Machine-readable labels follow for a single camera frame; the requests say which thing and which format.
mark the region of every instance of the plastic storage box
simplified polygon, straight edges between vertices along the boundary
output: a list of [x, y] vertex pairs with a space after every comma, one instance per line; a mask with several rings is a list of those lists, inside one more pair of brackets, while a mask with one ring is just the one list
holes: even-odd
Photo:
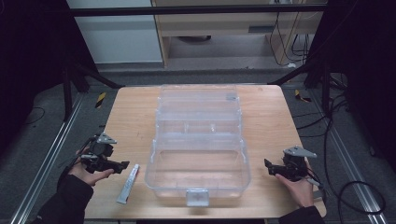
[[235, 86], [162, 86], [146, 183], [159, 197], [239, 197], [250, 170]]

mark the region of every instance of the black sleeve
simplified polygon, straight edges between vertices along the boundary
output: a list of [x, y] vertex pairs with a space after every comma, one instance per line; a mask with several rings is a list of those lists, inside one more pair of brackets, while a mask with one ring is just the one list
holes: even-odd
[[279, 224], [324, 224], [315, 206], [302, 207], [279, 218]]
[[58, 191], [41, 207], [32, 224], [82, 224], [93, 189], [74, 175], [67, 175]]

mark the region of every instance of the wall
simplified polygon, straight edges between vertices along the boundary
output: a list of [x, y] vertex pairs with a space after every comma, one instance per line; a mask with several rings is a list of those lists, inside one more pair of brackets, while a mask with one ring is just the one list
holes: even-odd
[[[150, 7], [149, 0], [67, 0], [71, 8]], [[153, 16], [76, 18], [95, 63], [161, 63]]]

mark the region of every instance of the person's hand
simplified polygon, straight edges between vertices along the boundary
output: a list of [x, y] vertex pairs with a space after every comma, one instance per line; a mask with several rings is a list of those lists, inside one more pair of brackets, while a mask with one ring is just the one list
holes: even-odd
[[113, 169], [108, 169], [103, 172], [95, 172], [91, 174], [90, 172], [86, 171], [85, 168], [86, 165], [81, 163], [80, 159], [78, 159], [76, 164], [72, 167], [68, 174], [75, 175], [90, 186], [95, 186], [96, 182], [101, 179], [108, 178], [114, 173]]
[[292, 182], [280, 174], [276, 174], [276, 178], [288, 188], [291, 197], [300, 207], [314, 205], [314, 189], [313, 185], [306, 180], [308, 177], [296, 182]]

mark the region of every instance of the table top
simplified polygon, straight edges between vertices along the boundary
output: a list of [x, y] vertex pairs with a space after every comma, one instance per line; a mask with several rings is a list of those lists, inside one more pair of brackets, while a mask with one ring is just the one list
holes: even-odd
[[[127, 87], [119, 90], [106, 125], [106, 133], [116, 139], [111, 161], [130, 161], [120, 175], [99, 181], [85, 218], [271, 218], [295, 210], [297, 205], [286, 187], [268, 175], [264, 159], [283, 164], [283, 149], [301, 146], [285, 97], [278, 86], [236, 85], [242, 110], [251, 182], [240, 198], [210, 199], [208, 207], [188, 207], [184, 198], [159, 198], [146, 186], [145, 172], [151, 143], [155, 138], [155, 109], [160, 86]], [[135, 164], [140, 170], [127, 204], [116, 200]], [[321, 199], [315, 206], [322, 216]]]

